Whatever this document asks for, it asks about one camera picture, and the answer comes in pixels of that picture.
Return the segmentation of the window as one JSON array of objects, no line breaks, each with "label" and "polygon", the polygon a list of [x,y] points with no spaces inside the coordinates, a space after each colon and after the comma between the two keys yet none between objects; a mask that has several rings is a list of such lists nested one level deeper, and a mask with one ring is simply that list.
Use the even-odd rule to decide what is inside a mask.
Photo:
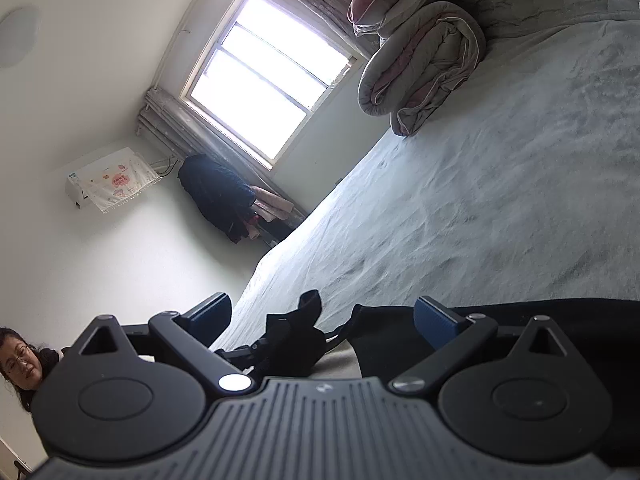
[{"label": "window", "polygon": [[182,99],[270,169],[356,61],[277,1],[233,0]]}]

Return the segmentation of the black garment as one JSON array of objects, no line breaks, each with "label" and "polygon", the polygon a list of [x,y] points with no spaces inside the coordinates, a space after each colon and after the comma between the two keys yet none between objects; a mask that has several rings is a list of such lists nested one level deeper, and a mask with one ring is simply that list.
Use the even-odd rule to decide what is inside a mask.
[{"label": "black garment", "polygon": [[435,405],[446,427],[484,454],[558,464],[585,454],[639,463],[639,306],[574,298],[446,308],[356,306],[316,327],[318,292],[270,314],[265,333],[224,354],[255,380],[308,377],[341,344],[364,377]]}]

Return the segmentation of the person in dark robe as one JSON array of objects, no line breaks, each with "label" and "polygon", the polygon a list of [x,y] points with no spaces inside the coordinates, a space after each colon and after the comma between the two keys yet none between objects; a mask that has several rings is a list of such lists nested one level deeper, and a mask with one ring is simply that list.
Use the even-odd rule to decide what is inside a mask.
[{"label": "person in dark robe", "polygon": [[65,351],[36,347],[9,327],[0,330],[1,375],[12,385],[25,412],[32,411],[38,390]]}]

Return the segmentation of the folded grey pink quilt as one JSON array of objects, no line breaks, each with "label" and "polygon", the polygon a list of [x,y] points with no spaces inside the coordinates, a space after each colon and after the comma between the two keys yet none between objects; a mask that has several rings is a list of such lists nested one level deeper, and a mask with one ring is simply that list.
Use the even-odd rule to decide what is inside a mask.
[{"label": "folded grey pink quilt", "polygon": [[413,136],[463,84],[486,51],[472,16],[437,1],[400,25],[364,68],[358,87],[360,110],[390,118],[393,133]]}]

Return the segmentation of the left grey curtain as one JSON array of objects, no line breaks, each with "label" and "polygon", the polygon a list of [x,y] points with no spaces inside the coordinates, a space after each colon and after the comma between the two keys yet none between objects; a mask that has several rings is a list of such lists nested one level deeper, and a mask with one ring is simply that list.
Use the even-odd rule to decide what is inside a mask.
[{"label": "left grey curtain", "polygon": [[248,184],[259,186],[280,195],[294,204],[290,226],[299,226],[307,217],[306,211],[282,191],[269,177],[268,168],[256,162],[242,148],[223,136],[203,118],[190,110],[164,89],[149,88],[138,114],[139,131],[152,136],[167,154],[185,159],[206,154],[223,162]]}]

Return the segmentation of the pink hanging clothes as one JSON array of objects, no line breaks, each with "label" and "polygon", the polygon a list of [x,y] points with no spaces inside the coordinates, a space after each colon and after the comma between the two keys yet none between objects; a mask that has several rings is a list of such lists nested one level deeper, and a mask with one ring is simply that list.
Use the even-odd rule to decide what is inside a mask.
[{"label": "pink hanging clothes", "polygon": [[258,186],[250,185],[250,190],[254,195],[254,202],[250,208],[257,214],[259,229],[277,242],[285,240],[293,231],[288,225],[288,220],[292,218],[294,204]]}]

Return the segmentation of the dark hanging jacket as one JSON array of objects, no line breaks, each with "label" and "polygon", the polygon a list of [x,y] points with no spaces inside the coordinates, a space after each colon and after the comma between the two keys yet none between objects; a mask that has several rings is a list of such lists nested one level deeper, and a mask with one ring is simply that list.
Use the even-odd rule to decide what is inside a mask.
[{"label": "dark hanging jacket", "polygon": [[178,179],[202,216],[232,243],[250,236],[246,225],[255,217],[256,195],[232,169],[207,155],[193,155],[184,160]]}]

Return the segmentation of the grey bed sheet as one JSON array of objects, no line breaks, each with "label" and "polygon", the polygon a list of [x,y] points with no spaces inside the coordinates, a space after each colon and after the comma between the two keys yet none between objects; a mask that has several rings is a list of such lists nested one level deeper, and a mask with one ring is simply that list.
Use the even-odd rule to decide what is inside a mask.
[{"label": "grey bed sheet", "polygon": [[497,40],[410,138],[387,133],[265,255],[217,346],[322,300],[448,307],[639,296],[639,24]]}]

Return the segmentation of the round ceiling lamp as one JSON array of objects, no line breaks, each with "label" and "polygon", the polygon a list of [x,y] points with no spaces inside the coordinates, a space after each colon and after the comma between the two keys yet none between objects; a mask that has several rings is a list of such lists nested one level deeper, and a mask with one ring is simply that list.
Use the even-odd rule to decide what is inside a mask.
[{"label": "round ceiling lamp", "polygon": [[20,6],[1,19],[0,66],[20,64],[35,47],[40,13],[35,6]]}]

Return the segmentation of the covered wall air conditioner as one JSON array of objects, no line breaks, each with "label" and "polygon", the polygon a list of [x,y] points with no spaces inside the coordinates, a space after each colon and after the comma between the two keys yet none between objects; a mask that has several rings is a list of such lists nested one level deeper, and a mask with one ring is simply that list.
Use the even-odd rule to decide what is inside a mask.
[{"label": "covered wall air conditioner", "polygon": [[90,204],[106,214],[134,200],[160,175],[131,148],[101,157],[66,176],[65,193],[78,208]]}]

